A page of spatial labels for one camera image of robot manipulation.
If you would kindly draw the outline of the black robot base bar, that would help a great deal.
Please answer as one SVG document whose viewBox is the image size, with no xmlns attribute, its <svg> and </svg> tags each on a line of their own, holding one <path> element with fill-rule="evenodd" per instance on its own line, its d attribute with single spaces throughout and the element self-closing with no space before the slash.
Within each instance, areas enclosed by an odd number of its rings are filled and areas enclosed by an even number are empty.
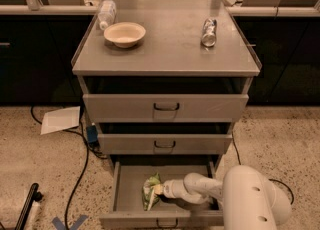
<svg viewBox="0 0 320 230">
<path fill-rule="evenodd" d="M 33 203 L 40 202 L 42 198 L 43 198 L 43 195 L 39 191 L 39 184 L 33 183 L 29 189 L 27 198 L 24 202 L 23 208 L 20 212 L 20 216 L 18 218 L 18 221 L 16 223 L 14 230 L 24 230 Z"/>
</svg>

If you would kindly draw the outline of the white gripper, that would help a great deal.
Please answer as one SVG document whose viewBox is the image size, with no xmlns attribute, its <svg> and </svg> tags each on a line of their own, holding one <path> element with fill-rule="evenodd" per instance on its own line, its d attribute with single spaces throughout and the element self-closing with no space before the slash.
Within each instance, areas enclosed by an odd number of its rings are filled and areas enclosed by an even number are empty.
<svg viewBox="0 0 320 230">
<path fill-rule="evenodd" d="M 167 198 L 181 198 L 185 193 L 183 181 L 180 179 L 167 180 L 164 184 L 157 184 L 154 186 L 156 195 L 164 195 Z"/>
</svg>

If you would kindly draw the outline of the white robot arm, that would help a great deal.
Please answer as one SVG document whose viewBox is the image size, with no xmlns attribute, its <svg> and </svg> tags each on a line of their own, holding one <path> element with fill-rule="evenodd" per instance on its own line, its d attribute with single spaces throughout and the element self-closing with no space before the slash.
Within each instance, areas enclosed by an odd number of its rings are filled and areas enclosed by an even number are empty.
<svg viewBox="0 0 320 230">
<path fill-rule="evenodd" d="M 222 181 L 199 173 L 167 180 L 151 188 L 151 201 L 159 195 L 192 204 L 215 198 L 222 203 L 224 230 L 277 230 L 292 214 L 285 192 L 245 165 L 232 167 Z"/>
</svg>

